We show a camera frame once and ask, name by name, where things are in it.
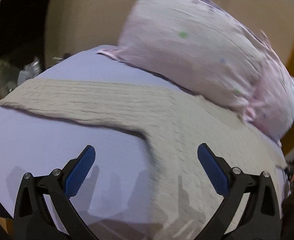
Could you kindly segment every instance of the wall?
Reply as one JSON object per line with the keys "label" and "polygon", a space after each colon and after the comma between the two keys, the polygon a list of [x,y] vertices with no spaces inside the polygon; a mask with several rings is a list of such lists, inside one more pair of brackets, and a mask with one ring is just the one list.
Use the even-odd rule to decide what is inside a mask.
{"label": "wall", "polygon": [[[286,63],[294,44],[294,0],[213,0],[254,33],[263,30]],[[46,65],[54,56],[101,44],[117,44],[135,0],[51,0],[47,15]]]}

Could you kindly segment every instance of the silver bolt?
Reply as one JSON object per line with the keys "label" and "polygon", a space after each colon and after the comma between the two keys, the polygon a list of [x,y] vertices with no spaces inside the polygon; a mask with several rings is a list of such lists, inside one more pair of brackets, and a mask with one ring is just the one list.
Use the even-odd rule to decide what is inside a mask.
{"label": "silver bolt", "polygon": [[54,176],[58,176],[58,175],[60,174],[60,169],[55,169],[55,170],[53,170],[52,174],[53,174]]}
{"label": "silver bolt", "polygon": [[232,172],[235,173],[235,174],[241,174],[241,170],[238,167],[233,168]]}
{"label": "silver bolt", "polygon": [[30,174],[29,172],[25,173],[25,174],[24,174],[24,179],[29,179],[29,178],[30,178],[30,175],[31,175],[31,174]]}
{"label": "silver bolt", "polygon": [[270,177],[270,174],[269,174],[268,171],[263,171],[263,175],[264,175],[264,177],[266,177],[266,178],[269,178],[269,177]]}

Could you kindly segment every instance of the knitted garment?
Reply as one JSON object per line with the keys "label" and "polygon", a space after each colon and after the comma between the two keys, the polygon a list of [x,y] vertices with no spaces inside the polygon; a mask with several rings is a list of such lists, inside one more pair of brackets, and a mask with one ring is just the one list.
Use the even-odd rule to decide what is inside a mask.
{"label": "knitted garment", "polygon": [[[223,198],[197,159],[197,147],[204,142],[231,167],[257,175],[268,171],[281,200],[275,165],[284,167],[284,160],[256,128],[201,96],[162,87],[39,78],[24,82],[0,106],[144,134],[154,183],[152,239],[194,239],[220,205]],[[237,226],[247,199],[243,198],[228,231]]]}

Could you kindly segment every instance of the blue gripper pad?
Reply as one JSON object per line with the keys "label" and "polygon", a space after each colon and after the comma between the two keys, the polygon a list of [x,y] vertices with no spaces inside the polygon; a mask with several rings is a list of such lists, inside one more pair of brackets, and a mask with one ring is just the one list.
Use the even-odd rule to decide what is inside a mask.
{"label": "blue gripper pad", "polygon": [[217,194],[226,197],[229,192],[228,179],[209,151],[204,144],[199,145],[197,150],[198,160]]}
{"label": "blue gripper pad", "polygon": [[92,146],[87,146],[85,152],[78,160],[77,164],[73,170],[69,173],[68,177],[65,179],[64,193],[66,198],[71,198],[76,196],[83,184],[91,166],[94,164],[96,159],[95,148]]}

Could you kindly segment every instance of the beige fabric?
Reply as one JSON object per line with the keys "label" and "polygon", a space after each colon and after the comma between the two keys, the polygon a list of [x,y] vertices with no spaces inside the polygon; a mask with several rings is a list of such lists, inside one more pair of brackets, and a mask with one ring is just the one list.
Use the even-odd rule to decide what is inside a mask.
{"label": "beige fabric", "polygon": [[[231,167],[251,174],[269,171],[281,199],[275,163],[285,164],[277,153],[258,130],[203,97],[161,87],[32,79],[2,99],[0,106],[145,134],[153,164],[153,239],[195,238],[222,201],[197,160],[197,147],[203,142]],[[246,199],[230,230],[236,227]]]}

